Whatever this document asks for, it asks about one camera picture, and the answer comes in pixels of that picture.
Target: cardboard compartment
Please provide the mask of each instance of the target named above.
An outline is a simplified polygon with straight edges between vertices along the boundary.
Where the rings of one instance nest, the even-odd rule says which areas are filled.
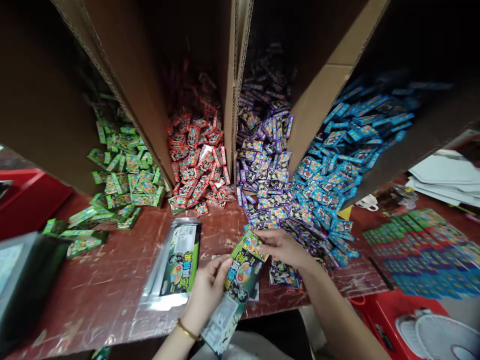
[[[87,159],[99,143],[82,96],[75,39],[50,2],[3,1],[0,144],[79,191],[97,191]]]
[[[348,206],[373,193],[480,121],[480,73],[477,49],[470,39],[478,34],[469,11],[455,1],[393,0],[368,43],[351,79],[399,68],[411,79],[455,83],[452,90],[431,94],[418,112],[405,139],[387,150],[364,174]]]
[[[247,4],[236,88],[241,87],[246,58],[254,55],[252,49],[268,42],[281,42],[285,64],[297,66],[291,90],[295,121],[288,141],[290,174],[348,80],[386,4],[387,0],[258,0]]]
[[[69,1],[55,0],[65,9]],[[181,64],[187,56],[209,71],[222,104],[228,167],[232,164],[234,44],[236,7],[230,1],[95,1],[83,0],[68,15],[80,13],[78,37],[93,38],[100,60],[117,85],[135,125],[171,182],[168,148],[168,90],[162,84],[163,65]]]

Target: white fan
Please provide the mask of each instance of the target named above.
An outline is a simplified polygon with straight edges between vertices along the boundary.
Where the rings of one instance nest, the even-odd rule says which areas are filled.
[[[449,317],[418,310],[399,317],[396,328],[410,350],[431,360],[480,360],[480,332]]]

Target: human hand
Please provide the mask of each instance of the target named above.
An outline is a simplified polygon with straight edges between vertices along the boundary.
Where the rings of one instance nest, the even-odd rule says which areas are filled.
[[[263,242],[258,251],[277,257],[294,268],[302,268],[312,260],[310,254],[285,230],[252,230]]]
[[[229,254],[217,256],[196,272],[188,306],[181,318],[183,326],[194,335],[200,335],[200,331],[220,304],[232,262]]]

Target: bangle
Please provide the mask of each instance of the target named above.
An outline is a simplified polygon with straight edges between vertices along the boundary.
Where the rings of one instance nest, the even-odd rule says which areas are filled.
[[[177,326],[183,330],[183,332],[185,334],[187,334],[189,337],[191,337],[193,340],[195,340],[196,342],[199,342],[202,340],[202,337],[201,336],[195,336],[192,332],[188,331],[185,326],[182,324],[182,322],[180,321],[180,318],[177,319],[176,321],[176,324]]]

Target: mug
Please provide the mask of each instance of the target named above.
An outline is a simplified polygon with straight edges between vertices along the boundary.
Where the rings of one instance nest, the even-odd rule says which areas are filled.
[[[367,209],[369,211],[377,211],[379,209],[378,204],[379,202],[372,194],[365,196],[362,200],[359,200],[355,203],[360,208]]]

